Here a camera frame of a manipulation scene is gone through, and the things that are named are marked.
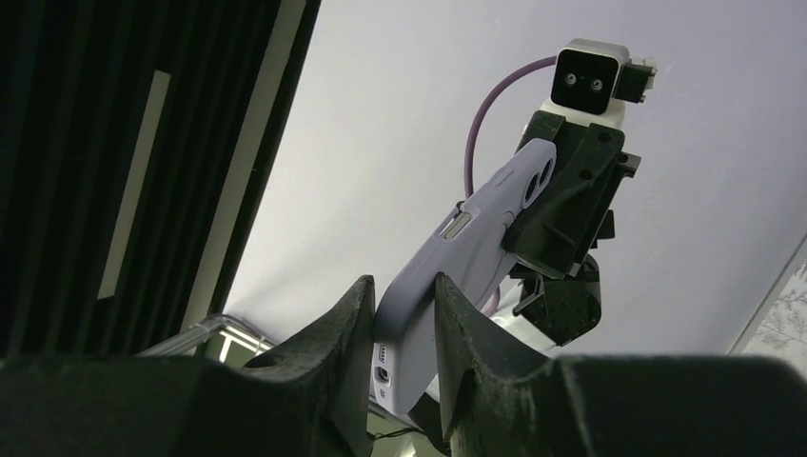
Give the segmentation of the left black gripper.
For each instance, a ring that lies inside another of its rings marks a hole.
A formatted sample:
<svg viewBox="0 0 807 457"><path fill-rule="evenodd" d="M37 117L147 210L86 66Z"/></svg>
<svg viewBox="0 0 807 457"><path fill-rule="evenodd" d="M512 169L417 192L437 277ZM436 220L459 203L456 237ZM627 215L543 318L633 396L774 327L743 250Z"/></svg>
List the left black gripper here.
<svg viewBox="0 0 807 457"><path fill-rule="evenodd" d="M565 346L600 322L600 267L587 253L597 240L614 236L611 203L620 181L635 175L640 158L623 151L620 128L584 127L546 111L533 114L520 145L533 139L555 146L556 165L502 244L524 265L513 269L522 285L513 314Z"/></svg>

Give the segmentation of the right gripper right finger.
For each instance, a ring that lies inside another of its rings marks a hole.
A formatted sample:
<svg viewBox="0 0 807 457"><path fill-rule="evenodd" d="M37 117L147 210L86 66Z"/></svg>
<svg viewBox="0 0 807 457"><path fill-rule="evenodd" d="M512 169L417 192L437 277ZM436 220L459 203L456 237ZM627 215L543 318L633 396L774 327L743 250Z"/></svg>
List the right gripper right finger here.
<svg viewBox="0 0 807 457"><path fill-rule="evenodd" d="M759 356L562 356L434 282L443 438L455 456L802 456L806 382Z"/></svg>

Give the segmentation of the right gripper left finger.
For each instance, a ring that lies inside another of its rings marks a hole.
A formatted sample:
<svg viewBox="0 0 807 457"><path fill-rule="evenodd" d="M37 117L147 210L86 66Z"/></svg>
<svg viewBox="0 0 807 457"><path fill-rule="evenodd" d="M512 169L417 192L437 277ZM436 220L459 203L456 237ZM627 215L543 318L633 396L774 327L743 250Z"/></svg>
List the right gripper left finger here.
<svg viewBox="0 0 807 457"><path fill-rule="evenodd" d="M23 357L5 456L367 456L375 284L240 368L195 356Z"/></svg>

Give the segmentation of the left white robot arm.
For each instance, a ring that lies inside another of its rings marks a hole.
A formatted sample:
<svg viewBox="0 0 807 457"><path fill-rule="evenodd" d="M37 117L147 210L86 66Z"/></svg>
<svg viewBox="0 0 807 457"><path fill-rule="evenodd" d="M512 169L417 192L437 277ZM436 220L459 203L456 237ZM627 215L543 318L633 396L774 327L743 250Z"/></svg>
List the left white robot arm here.
<svg viewBox="0 0 807 457"><path fill-rule="evenodd" d="M587 127L536 112L521 142L541 139L557 150L546 188L515 220L504 238L517 263L518 286L506 293L493 321L538 351L563 347L601 319L600 267L591 254L615 237L612 201L640 158L623 151L619 127L596 121Z"/></svg>

